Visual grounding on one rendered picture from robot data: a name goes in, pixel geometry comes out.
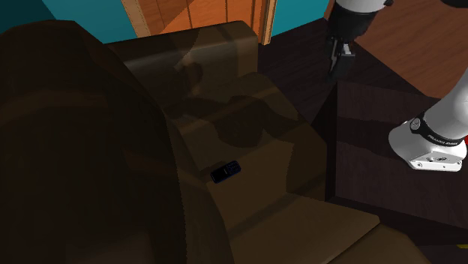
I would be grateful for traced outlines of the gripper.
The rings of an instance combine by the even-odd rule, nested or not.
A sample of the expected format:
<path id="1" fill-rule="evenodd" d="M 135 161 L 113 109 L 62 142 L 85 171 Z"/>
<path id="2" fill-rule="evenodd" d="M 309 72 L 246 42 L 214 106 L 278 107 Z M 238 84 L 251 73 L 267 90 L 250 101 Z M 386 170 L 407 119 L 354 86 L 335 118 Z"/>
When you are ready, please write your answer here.
<path id="1" fill-rule="evenodd" d="M 330 43 L 330 67 L 328 75 L 331 76 L 336 65 L 336 77 L 346 76 L 356 58 L 356 53 L 348 44 L 357 37 L 362 36 L 373 22 L 377 11 L 359 13 L 334 3 L 328 18 L 328 41 Z M 343 42 L 339 52 L 339 43 Z"/>

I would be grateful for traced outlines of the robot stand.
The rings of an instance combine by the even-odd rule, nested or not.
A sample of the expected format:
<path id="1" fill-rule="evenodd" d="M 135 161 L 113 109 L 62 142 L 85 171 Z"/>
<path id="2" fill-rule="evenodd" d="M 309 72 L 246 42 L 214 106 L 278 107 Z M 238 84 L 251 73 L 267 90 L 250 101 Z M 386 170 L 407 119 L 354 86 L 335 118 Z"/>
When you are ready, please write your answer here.
<path id="1" fill-rule="evenodd" d="M 417 245 L 468 245 L 468 158 L 458 172 L 416 170 L 389 145 L 389 132 L 437 99 L 336 83 L 312 126 L 327 144 L 325 198 L 377 215 Z"/>

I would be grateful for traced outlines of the orange wooden door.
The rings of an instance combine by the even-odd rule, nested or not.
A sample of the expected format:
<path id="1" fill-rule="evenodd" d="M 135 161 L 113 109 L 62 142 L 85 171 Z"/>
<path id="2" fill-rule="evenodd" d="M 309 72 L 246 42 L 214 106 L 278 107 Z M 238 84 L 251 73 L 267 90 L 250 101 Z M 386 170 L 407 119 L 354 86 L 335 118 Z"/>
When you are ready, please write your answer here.
<path id="1" fill-rule="evenodd" d="M 121 0 L 138 38 L 233 21 L 269 44 L 278 0 Z"/>

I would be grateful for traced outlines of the black mobile phone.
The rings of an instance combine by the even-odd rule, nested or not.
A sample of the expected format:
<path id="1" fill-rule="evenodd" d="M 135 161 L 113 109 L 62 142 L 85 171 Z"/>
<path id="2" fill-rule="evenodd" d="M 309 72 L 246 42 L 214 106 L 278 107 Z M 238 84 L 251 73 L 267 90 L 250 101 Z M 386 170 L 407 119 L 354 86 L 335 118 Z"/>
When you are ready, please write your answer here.
<path id="1" fill-rule="evenodd" d="M 238 161 L 233 160 L 229 163 L 224 164 L 223 166 L 215 169 L 214 171 L 211 172 L 211 180 L 215 183 L 218 184 L 235 174 L 238 174 L 242 171 L 242 168 L 240 167 L 240 164 Z"/>

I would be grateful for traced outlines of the brown sofa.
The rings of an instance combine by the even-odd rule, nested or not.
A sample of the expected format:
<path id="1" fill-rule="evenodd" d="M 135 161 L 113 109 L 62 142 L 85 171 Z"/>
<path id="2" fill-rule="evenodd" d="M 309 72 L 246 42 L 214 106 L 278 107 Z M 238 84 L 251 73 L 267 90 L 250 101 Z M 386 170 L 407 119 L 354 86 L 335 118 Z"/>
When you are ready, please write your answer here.
<path id="1" fill-rule="evenodd" d="M 257 51 L 242 21 L 110 45 L 72 21 L 0 34 L 0 264 L 430 264 L 320 199 L 326 144 Z"/>

